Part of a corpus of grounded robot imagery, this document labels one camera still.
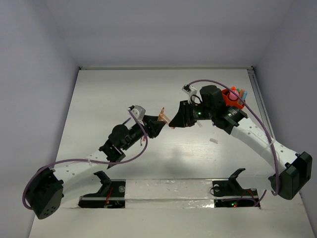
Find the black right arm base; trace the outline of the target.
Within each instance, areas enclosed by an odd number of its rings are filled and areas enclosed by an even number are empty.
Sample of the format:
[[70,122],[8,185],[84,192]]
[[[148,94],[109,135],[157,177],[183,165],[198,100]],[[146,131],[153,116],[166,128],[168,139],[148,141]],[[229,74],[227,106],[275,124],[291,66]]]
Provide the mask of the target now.
[[210,194],[214,197],[216,208],[260,207],[257,190],[243,189],[237,181],[244,170],[245,168],[240,168],[229,178],[212,182]]

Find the peach translucent marker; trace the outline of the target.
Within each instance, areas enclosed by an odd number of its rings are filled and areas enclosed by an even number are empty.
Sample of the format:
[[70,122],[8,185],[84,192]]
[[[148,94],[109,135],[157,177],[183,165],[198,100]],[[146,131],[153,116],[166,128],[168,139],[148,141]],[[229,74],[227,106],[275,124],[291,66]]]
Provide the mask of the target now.
[[162,110],[161,110],[161,112],[160,112],[159,115],[158,115],[157,121],[162,121],[162,122],[164,122],[166,125],[169,126],[169,123],[171,122],[171,120],[168,118],[167,115],[165,115],[164,111],[165,111],[165,108],[163,107]]

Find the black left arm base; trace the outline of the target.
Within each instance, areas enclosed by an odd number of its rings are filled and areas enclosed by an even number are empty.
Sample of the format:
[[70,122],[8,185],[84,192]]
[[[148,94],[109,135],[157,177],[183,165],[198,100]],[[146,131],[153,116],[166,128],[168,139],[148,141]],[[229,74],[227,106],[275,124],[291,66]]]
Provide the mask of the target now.
[[94,173],[101,187],[95,193],[80,196],[80,208],[125,208],[126,180],[111,180],[104,171]]

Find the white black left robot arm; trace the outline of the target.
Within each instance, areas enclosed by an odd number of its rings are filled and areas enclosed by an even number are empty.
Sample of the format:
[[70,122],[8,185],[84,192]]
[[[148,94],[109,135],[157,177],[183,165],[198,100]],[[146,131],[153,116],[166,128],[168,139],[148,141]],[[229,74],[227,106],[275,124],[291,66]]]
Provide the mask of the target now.
[[102,166],[111,168],[136,160],[145,152],[149,139],[156,138],[165,126],[158,116],[132,116],[132,119],[135,124],[131,128],[125,123],[116,125],[105,144],[87,158],[61,160],[38,169],[24,188],[24,207],[38,219],[45,219],[65,201],[69,188],[91,175],[99,179],[92,186],[95,193],[86,196],[112,196],[114,186]]

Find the blue tip clear highlighter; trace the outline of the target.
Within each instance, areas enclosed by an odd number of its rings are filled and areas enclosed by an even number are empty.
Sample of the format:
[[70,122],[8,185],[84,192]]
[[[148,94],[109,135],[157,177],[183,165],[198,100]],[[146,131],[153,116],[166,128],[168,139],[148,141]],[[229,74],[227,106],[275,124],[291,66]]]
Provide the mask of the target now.
[[248,92],[245,89],[240,90],[239,97],[241,98],[241,100],[239,101],[239,105],[244,105],[247,95]]

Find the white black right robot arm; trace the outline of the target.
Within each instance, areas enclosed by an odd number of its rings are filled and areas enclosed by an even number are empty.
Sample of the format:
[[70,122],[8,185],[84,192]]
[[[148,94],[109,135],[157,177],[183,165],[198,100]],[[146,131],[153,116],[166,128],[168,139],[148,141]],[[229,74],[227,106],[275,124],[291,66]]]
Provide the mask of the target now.
[[179,103],[170,127],[191,127],[200,120],[211,120],[213,125],[240,140],[263,158],[274,174],[268,177],[273,192],[291,200],[310,180],[313,159],[307,152],[301,154],[272,139],[264,128],[259,128],[237,105],[228,104],[223,92],[214,85],[200,89],[201,102],[192,99],[196,90],[191,85],[182,88],[188,99]]

